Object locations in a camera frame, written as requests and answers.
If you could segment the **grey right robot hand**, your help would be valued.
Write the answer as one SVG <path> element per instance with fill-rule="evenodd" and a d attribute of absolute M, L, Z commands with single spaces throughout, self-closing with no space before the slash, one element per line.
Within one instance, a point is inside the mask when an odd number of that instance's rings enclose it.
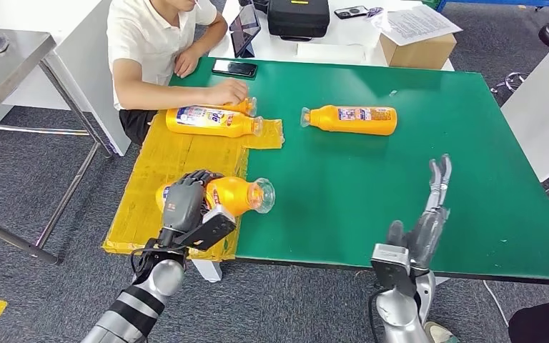
<path fill-rule="evenodd" d="M 395 220 L 389 226 L 385 243 L 404 247 L 409 251 L 409 262 L 412 269 L 426 271 L 437 249 L 443 227 L 449 216 L 444 201 L 452 173 L 449 154 L 443 154 L 440 161 L 429 161 L 431 177 L 430 194 L 424 212 L 412 230 L 405 232 L 403 224 Z"/>

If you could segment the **person's left hand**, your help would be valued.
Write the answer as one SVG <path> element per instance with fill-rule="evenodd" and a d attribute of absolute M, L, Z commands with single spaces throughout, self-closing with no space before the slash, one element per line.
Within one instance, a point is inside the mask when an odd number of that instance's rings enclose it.
<path fill-rule="evenodd" d="M 181 79 L 189 76 L 196 69 L 201 56 L 202 53 L 192 46 L 181 52 L 175 59 L 174 75 Z"/>

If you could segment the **person's right hand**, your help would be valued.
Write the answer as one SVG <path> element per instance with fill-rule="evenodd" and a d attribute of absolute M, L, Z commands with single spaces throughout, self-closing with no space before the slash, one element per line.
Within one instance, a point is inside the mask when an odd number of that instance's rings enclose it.
<path fill-rule="evenodd" d="M 225 105 L 238 104 L 248 96 L 248 86 L 244 81 L 225 79 L 224 81 L 207 88 L 205 104 Z"/>

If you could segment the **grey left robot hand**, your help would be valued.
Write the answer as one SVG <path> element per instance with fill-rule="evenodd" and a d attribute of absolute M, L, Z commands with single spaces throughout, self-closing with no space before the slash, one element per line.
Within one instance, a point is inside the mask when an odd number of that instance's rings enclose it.
<path fill-rule="evenodd" d="M 181 233 L 197 227 L 208 183 L 223 176 L 199 169 L 183 175 L 173 183 L 164 202 L 163 227 Z"/>

